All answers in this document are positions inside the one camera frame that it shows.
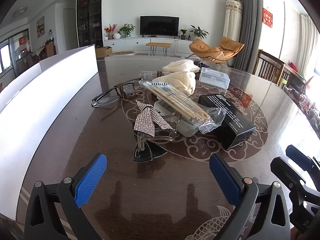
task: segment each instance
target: white cloth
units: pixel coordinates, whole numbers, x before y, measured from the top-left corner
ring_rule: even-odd
[[[195,77],[196,75],[193,72],[183,71],[155,78],[153,82],[167,82],[186,96],[190,96],[196,89]]]
[[[242,20],[242,2],[227,0],[226,18],[224,21],[223,36],[239,41]]]
[[[164,72],[174,73],[174,72],[181,72],[181,71],[188,71],[188,72],[199,72],[200,68],[196,66],[191,59],[182,59],[179,61],[174,61],[169,63],[167,66],[162,68]]]
[[[300,53],[297,68],[301,76],[308,79],[316,67],[319,32],[308,15],[301,14]]]

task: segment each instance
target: round table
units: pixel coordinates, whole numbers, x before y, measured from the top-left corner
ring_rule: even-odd
[[[177,137],[161,146],[168,153],[147,163],[132,160],[136,138],[132,122],[135,100],[152,103],[155,97],[136,91],[119,103],[92,108],[91,99],[114,85],[139,77],[141,70],[161,70],[174,57],[106,57],[99,72],[72,98],[39,145],[25,176],[17,208],[23,225],[29,194],[36,181],[59,183],[97,153],[107,156],[107,170],[88,204],[81,209],[102,239],[212,239],[233,211],[209,169],[211,154],[220,152],[230,166],[256,183],[271,184],[276,156],[286,160],[293,144],[309,156],[320,157],[320,141],[293,101],[275,84],[257,76],[215,64],[211,68],[230,77],[228,90],[197,81],[200,94],[221,92],[257,129],[245,143],[224,150],[214,136]],[[305,173],[290,162],[303,176]],[[292,208],[284,189],[288,209]],[[73,234],[57,205],[68,234]]]

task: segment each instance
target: black box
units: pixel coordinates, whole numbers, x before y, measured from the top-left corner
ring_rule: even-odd
[[[246,141],[252,135],[255,126],[246,118],[228,99],[222,94],[211,94],[199,96],[198,104],[207,107],[226,108],[226,117],[222,125],[211,133],[217,135],[222,146],[229,150]]]

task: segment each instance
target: ceiling light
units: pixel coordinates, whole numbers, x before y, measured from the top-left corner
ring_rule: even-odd
[[[28,10],[28,7],[21,7],[13,13],[13,17],[16,18],[19,15],[25,13]]]

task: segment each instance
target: cream knit fabric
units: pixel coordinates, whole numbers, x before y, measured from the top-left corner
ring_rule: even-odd
[[[174,61],[169,63],[167,66],[162,68],[164,72],[181,72],[181,71],[188,71],[188,72],[199,72],[200,68],[197,67],[193,60],[191,59],[182,59],[179,61]]]
[[[155,78],[153,82],[168,82],[186,96],[190,96],[193,94],[196,88],[195,77],[196,75],[193,72],[183,71]]]

